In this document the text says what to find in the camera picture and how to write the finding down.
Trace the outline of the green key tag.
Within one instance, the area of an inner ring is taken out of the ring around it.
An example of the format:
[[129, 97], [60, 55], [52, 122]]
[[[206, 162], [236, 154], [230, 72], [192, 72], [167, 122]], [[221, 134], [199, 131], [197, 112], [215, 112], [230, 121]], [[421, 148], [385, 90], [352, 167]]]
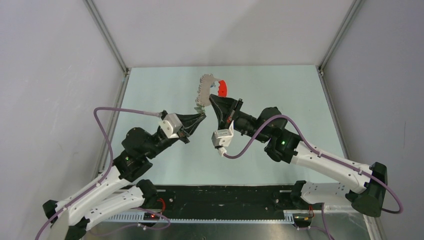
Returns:
[[197, 105], [196, 107], [194, 107], [194, 109], [196, 110], [197, 113], [199, 114], [203, 114], [205, 113], [205, 107], [202, 105]]

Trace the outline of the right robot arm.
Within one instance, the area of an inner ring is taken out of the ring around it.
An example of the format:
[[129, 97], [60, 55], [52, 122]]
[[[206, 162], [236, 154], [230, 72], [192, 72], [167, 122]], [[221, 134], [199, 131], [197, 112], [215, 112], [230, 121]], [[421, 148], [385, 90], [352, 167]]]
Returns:
[[333, 193], [316, 192], [312, 183], [300, 181], [290, 195], [291, 204], [303, 209], [308, 204], [349, 202], [357, 212], [378, 218], [383, 211], [387, 191], [387, 167], [375, 162], [367, 165], [324, 151], [309, 143], [294, 121], [277, 107], [265, 108], [259, 117], [241, 111], [243, 101], [209, 95], [218, 120], [212, 135], [214, 147], [222, 157], [237, 159], [257, 140], [264, 143], [264, 152], [273, 161], [312, 169], [340, 186]]

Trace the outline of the metal key holder red handle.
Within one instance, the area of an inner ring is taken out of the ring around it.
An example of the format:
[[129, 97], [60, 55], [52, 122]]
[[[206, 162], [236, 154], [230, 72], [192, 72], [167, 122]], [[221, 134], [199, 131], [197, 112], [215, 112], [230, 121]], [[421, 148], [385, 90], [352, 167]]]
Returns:
[[228, 86], [225, 80], [215, 78], [213, 74], [204, 74], [199, 79], [197, 90], [197, 97], [195, 103], [200, 107], [207, 107], [211, 105], [209, 96], [211, 89], [217, 87], [217, 95], [219, 97], [227, 97]]

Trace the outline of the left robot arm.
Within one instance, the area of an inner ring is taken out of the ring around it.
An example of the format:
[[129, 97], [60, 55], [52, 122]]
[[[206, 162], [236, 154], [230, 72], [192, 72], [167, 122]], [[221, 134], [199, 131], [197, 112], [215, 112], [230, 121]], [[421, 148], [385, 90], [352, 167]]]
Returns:
[[122, 141], [124, 150], [111, 159], [111, 164], [92, 182], [74, 195], [61, 200], [48, 200], [43, 210], [54, 225], [68, 212], [68, 227], [64, 238], [79, 240], [103, 220], [128, 209], [153, 208], [159, 203], [156, 187], [148, 179], [139, 179], [153, 164], [157, 155], [177, 141], [189, 143], [189, 137], [206, 118], [205, 113], [176, 114], [152, 112], [160, 119], [155, 133], [141, 127], [131, 128]]

